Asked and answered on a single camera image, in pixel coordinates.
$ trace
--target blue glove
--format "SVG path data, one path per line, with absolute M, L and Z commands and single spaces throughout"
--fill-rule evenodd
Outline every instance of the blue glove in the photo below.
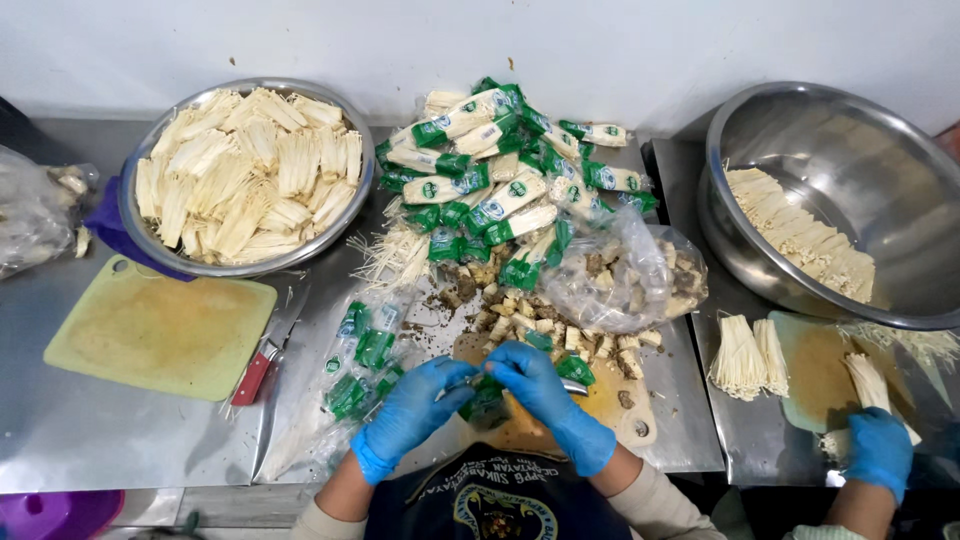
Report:
M 368 484 L 377 485 L 392 473 L 401 458 L 473 396 L 473 388 L 461 386 L 438 400 L 441 390 L 477 373 L 466 362 L 438 356 L 400 378 L 376 418 L 350 441 Z
M 616 435 L 573 403 L 544 352 L 507 341 L 487 356 L 483 367 L 550 428 L 578 475 L 592 477 L 607 466 L 616 448 Z
M 903 423 L 882 408 L 869 406 L 850 420 L 850 468 L 846 479 L 889 488 L 903 502 L 913 464 L 913 445 Z

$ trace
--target wooden cutting board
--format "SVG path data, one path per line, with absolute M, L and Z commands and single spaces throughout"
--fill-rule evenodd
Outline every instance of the wooden cutting board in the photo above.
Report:
M 473 365 L 483 362 L 483 345 L 487 342 L 485 333 L 465 333 L 453 344 L 453 357 L 465 360 Z M 657 423 L 650 407 L 650 395 L 643 380 L 624 380 L 619 369 L 611 371 L 599 360 L 591 368 L 596 383 L 588 386 L 589 396 L 573 396 L 573 401 L 601 424 L 616 433 L 616 440 L 627 448 L 637 448 L 652 444 L 657 440 Z M 617 398 L 619 391 L 629 393 L 634 402 L 631 408 L 624 408 Z M 517 400 L 506 394 L 507 407 L 512 418 L 496 430 L 477 433 L 477 440 L 489 443 L 501 449 L 549 452 L 558 450 L 557 443 L 539 420 L 534 418 Z M 646 434 L 637 433 L 636 424 L 646 426 Z
M 847 426 L 847 416 L 860 410 L 853 379 L 842 359 L 847 353 L 870 356 L 887 379 L 890 404 L 909 419 L 913 398 L 890 352 L 859 339 L 844 339 L 834 321 L 771 311 L 789 376 L 790 397 L 783 414 L 801 430 L 826 433 Z
M 43 352 L 99 379 L 213 402 L 230 395 L 276 290 L 245 280 L 167 278 L 123 256 L 107 261 Z

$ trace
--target hand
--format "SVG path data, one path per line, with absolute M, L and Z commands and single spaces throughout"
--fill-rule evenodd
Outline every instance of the hand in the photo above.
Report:
M 473 388 L 461 386 L 437 399 L 441 390 L 476 373 L 466 362 L 439 356 L 400 378 L 376 418 L 350 441 L 367 483 L 377 485 L 386 478 L 473 396 Z
M 850 468 L 846 479 L 886 487 L 903 502 L 913 464 L 913 445 L 903 423 L 882 408 L 870 406 L 850 416 Z
M 507 341 L 487 356 L 483 368 L 553 432 L 578 475 L 592 477 L 607 465 L 616 448 L 616 435 L 570 399 L 544 352 Z

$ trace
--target stainless steel bowl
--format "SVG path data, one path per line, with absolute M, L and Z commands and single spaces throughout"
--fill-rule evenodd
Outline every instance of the stainless steel bowl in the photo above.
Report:
M 833 292 L 777 253 L 733 199 L 725 164 L 770 174 L 788 199 L 870 254 L 870 304 Z M 723 264 L 781 306 L 909 330 L 960 326 L 960 165 L 870 101 L 806 83 L 733 96 L 710 123 L 698 212 Z
M 229 266 L 217 266 L 188 258 L 182 258 L 165 247 L 160 242 L 159 237 L 150 230 L 143 218 L 140 217 L 140 211 L 136 203 L 133 185 L 133 182 L 136 178 L 136 162 L 140 158 L 146 158 L 150 156 L 150 151 L 153 150 L 154 145 L 159 140 L 160 133 L 163 132 L 164 128 L 166 128 L 167 125 L 173 120 L 174 114 L 178 110 L 194 107 L 203 103 L 210 98 L 214 90 L 219 88 L 236 90 L 241 94 L 246 95 L 252 92 L 253 89 L 257 88 L 258 86 L 275 90 L 278 94 L 283 96 L 289 95 L 292 92 L 296 92 L 304 97 L 323 101 L 343 109 L 344 124 L 348 129 L 359 132 L 363 137 L 363 167 L 360 171 L 360 186 L 357 187 L 357 191 L 353 195 L 353 200 L 351 200 L 350 204 L 347 206 L 347 210 L 344 211 L 339 218 L 337 218 L 337 221 L 334 222 L 329 229 L 286 255 L 262 260 L 254 264 L 237 264 Z M 350 221 L 356 217 L 357 212 L 360 211 L 364 201 L 367 199 L 367 194 L 370 192 L 370 187 L 373 183 L 373 169 L 373 140 L 370 135 L 370 128 L 367 127 L 367 124 L 360 116 L 360 113 L 357 112 L 357 109 L 348 103 L 347 100 L 340 97 L 329 88 L 307 83 L 306 81 L 274 77 L 244 79 L 242 81 L 226 83 L 225 85 L 214 86 L 213 88 L 208 88 L 202 92 L 196 93 L 177 103 L 157 119 L 154 125 L 151 126 L 147 135 L 143 137 L 143 140 L 141 140 L 140 144 L 137 145 L 136 150 L 133 151 L 133 153 L 124 163 L 123 172 L 121 173 L 122 181 L 119 195 L 120 217 L 123 220 L 124 227 L 126 227 L 127 231 L 130 233 L 133 242 L 135 242 L 136 245 L 145 251 L 153 260 L 156 260 L 164 266 L 185 272 L 187 274 L 192 274 L 194 276 L 207 276 L 214 278 L 244 278 L 247 276 L 258 276 L 279 270 L 281 268 L 292 266 L 299 262 L 303 262 L 308 258 L 317 255 L 319 252 L 323 251 L 330 244 L 332 244 L 333 241 L 336 240 L 337 237 L 339 237 L 344 231 L 347 225 L 349 225 Z

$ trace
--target stainless steel table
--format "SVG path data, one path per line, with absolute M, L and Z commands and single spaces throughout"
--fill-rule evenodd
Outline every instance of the stainless steel table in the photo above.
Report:
M 742 314 L 749 321 L 782 309 L 760 298 L 733 277 L 713 256 L 700 232 L 696 190 L 705 162 L 703 142 L 654 139 L 647 147 L 656 160 L 670 225 L 700 248 L 707 262 L 709 297 L 690 315 L 701 367 L 706 373 L 720 345 L 718 313 Z M 960 485 L 956 459 L 960 444 L 960 376 L 942 370 L 952 410 L 933 390 L 912 359 L 898 352 L 898 366 L 923 412 L 914 426 L 927 439 L 914 460 L 911 486 Z M 758 396 L 752 402 L 734 399 L 708 383 L 708 395 L 720 444 L 727 460 L 727 479 L 738 485 L 832 485 L 831 473 L 813 433 L 789 424 L 780 399 Z
M 123 159 L 150 122 L 36 120 L 35 124 L 103 181 L 119 173 Z M 373 130 L 380 140 L 389 129 Z M 635 146 L 614 164 L 638 165 Z M 361 285 L 348 273 L 362 261 L 348 236 L 379 230 L 389 194 L 375 190 L 356 220 L 329 250 L 311 259 L 313 285 L 278 373 L 265 382 L 265 399 L 232 422 L 220 404 L 191 400 L 47 366 L 43 350 L 106 260 L 99 240 L 86 258 L 69 255 L 0 282 L 0 493 L 202 485 L 252 481 L 270 442 L 285 426 L 307 375 L 324 358 L 351 294 Z M 663 329 L 673 357 L 643 366 L 660 430 L 641 450 L 667 472 L 718 471 L 723 460 L 710 421 L 687 325 Z M 307 481 L 308 469 L 282 481 Z

